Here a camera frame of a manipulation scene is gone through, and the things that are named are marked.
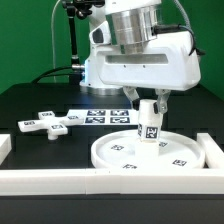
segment green wall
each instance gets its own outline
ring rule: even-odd
[[[52,68],[51,14],[57,0],[0,0],[0,92],[16,83],[30,82]],[[198,47],[206,51],[201,61],[201,83],[224,99],[223,0],[181,0],[188,12]],[[163,0],[166,23],[183,23],[172,0]],[[88,20],[76,21],[78,50],[88,56]],[[70,64],[67,16],[59,7],[55,21],[57,66]]]

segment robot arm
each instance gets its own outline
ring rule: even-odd
[[[90,33],[94,73],[108,86],[122,86],[131,102],[138,100],[137,87],[153,88],[158,112],[165,113],[171,90],[184,91],[199,82],[193,33],[189,27],[180,32],[182,26],[162,25],[161,0],[73,0],[73,4],[79,18],[90,15],[92,6],[104,5],[102,23]]]

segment white plastic frame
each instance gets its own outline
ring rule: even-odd
[[[198,134],[197,141],[206,152],[209,168],[150,172],[123,169],[3,170],[0,171],[0,196],[224,194],[222,150],[208,134]]]

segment white small block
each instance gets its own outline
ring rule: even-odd
[[[0,165],[4,161],[4,159],[7,157],[9,152],[11,151],[11,139],[10,135],[0,135]]]
[[[224,168],[224,153],[207,133],[197,134],[197,142],[205,150],[205,161],[209,168]]]

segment white circular turntable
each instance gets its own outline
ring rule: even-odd
[[[115,132],[94,142],[91,160],[96,168],[203,168],[205,152],[199,143],[160,131],[163,116],[154,104],[141,100],[138,130]]]

